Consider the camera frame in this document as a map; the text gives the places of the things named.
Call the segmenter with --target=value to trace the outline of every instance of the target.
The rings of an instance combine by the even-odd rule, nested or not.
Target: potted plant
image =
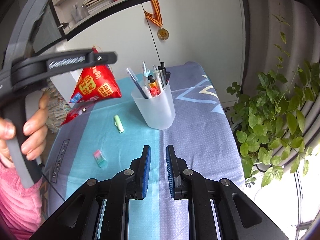
[[[280,25],[280,37],[286,43],[286,36],[281,31],[282,25],[290,26],[280,15],[273,15]],[[284,170],[279,163],[288,158],[291,150],[297,152],[296,159],[292,162],[290,173],[294,173],[300,160],[304,159],[303,175],[308,172],[308,156],[312,148],[305,148],[302,133],[305,126],[305,117],[300,111],[306,101],[315,101],[319,96],[320,79],[319,63],[304,62],[304,66],[298,66],[292,80],[289,82],[279,73],[283,68],[283,58],[290,54],[283,50],[281,45],[274,44],[280,51],[277,57],[276,71],[258,73],[260,84],[256,88],[256,95],[241,93],[241,86],[233,82],[227,88],[227,93],[236,94],[238,102],[233,106],[231,116],[233,120],[241,120],[236,131],[241,163],[246,179],[246,186],[255,184],[254,177],[259,171],[254,170],[255,164],[263,163],[270,168],[264,173],[261,186],[268,185],[272,179],[281,180]],[[300,78],[300,85],[293,84],[296,76]],[[281,90],[278,84],[285,84],[286,89]],[[284,147],[281,156],[274,155],[273,151],[280,146]]]

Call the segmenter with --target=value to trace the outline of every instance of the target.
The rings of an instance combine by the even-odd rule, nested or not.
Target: fuzzy pink sweater
[[[29,239],[41,222],[41,180],[25,189],[13,164],[0,154],[0,216],[18,240]]]

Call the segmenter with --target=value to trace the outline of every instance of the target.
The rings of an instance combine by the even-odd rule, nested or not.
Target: translucent white cup
[[[132,90],[131,96],[149,127],[165,130],[172,125],[176,112],[169,83],[166,89],[154,98],[143,98],[136,87]]]

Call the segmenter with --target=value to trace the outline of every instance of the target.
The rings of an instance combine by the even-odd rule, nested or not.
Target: striped orange ribbon
[[[146,15],[146,19],[149,19],[151,22],[153,22],[155,25],[157,25],[159,28],[162,27],[162,18],[160,14],[160,5],[158,0],[151,0],[151,4],[153,7],[154,13],[148,13],[144,11],[144,14]]]

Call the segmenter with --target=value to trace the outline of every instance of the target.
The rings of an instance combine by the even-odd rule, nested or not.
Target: metal screw
[[[231,184],[231,181],[228,179],[222,179],[221,180],[222,185],[224,186],[229,186]]]
[[[183,171],[183,173],[184,173],[185,175],[187,175],[187,176],[191,176],[191,175],[193,174],[193,170],[185,169],[185,170]]]
[[[133,174],[133,170],[127,169],[127,170],[124,171],[124,174],[127,175],[127,176],[131,176]]]
[[[95,179],[89,179],[88,181],[87,181],[87,184],[89,185],[89,186],[93,186],[93,185],[95,185],[97,183],[97,181],[95,180]]]

